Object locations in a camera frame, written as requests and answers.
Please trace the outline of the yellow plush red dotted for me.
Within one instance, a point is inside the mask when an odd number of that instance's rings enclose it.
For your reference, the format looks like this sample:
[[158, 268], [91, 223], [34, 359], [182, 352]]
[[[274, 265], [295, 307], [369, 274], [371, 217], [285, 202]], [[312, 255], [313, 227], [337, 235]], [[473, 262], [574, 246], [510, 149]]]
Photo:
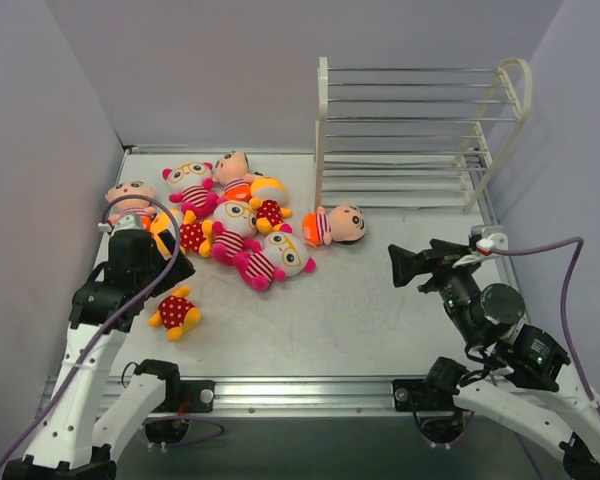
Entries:
[[[213, 242], [213, 223], [207, 220], [197, 220], [192, 212], [183, 214], [180, 210], [171, 209], [170, 213], [176, 219], [180, 232], [180, 249], [184, 254], [196, 253], [201, 257], [208, 258], [211, 255]], [[149, 225], [149, 231], [154, 237], [158, 251], [164, 258], [169, 258], [171, 253], [159, 234], [168, 230], [175, 236], [174, 225], [162, 212], [156, 215]]]
[[288, 203], [289, 193], [281, 180], [259, 172], [252, 175], [249, 204], [256, 214], [259, 233], [268, 235], [283, 228], [292, 216]]
[[148, 320], [151, 328], [163, 327], [166, 339], [177, 342], [201, 320], [199, 307], [189, 299], [191, 288], [181, 286], [166, 296]]

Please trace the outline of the pink panda plush front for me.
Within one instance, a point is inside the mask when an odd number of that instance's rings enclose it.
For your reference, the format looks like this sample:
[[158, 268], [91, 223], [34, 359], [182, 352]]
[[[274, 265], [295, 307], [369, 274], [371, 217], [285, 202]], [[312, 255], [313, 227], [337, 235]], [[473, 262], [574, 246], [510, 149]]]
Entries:
[[252, 289], [264, 292], [274, 281], [284, 282], [300, 273], [313, 273], [315, 260], [305, 243], [288, 232], [267, 235], [251, 252], [241, 252], [233, 258], [234, 268]]

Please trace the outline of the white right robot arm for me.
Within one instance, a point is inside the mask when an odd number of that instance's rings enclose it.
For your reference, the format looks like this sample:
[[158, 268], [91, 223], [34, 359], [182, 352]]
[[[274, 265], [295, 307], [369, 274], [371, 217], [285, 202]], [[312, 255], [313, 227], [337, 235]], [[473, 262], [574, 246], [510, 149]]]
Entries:
[[403, 287], [420, 275], [421, 293], [436, 293], [479, 364], [470, 371], [439, 357], [423, 385], [426, 402], [474, 412], [535, 443], [559, 460], [571, 479], [600, 479], [600, 396], [588, 383], [567, 320], [574, 264], [561, 286], [559, 314], [565, 341], [529, 323], [521, 294], [502, 283], [484, 288], [474, 272], [487, 260], [530, 256], [573, 246], [577, 261], [584, 241], [571, 237], [549, 245], [511, 250], [506, 234], [493, 227], [474, 232], [466, 245], [433, 239], [426, 250], [388, 248], [393, 284]]

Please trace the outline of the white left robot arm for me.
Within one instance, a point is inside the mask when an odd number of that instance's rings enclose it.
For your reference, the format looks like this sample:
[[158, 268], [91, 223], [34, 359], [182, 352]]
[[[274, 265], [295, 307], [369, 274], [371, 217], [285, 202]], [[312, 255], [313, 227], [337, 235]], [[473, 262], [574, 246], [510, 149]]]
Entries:
[[143, 360], [101, 413], [113, 362], [145, 301], [191, 277], [178, 234], [131, 228], [112, 234], [108, 258], [74, 293], [66, 351], [49, 403], [24, 433], [24, 454], [4, 459], [5, 479], [113, 479], [117, 462], [156, 409], [174, 410], [185, 387], [176, 364]]

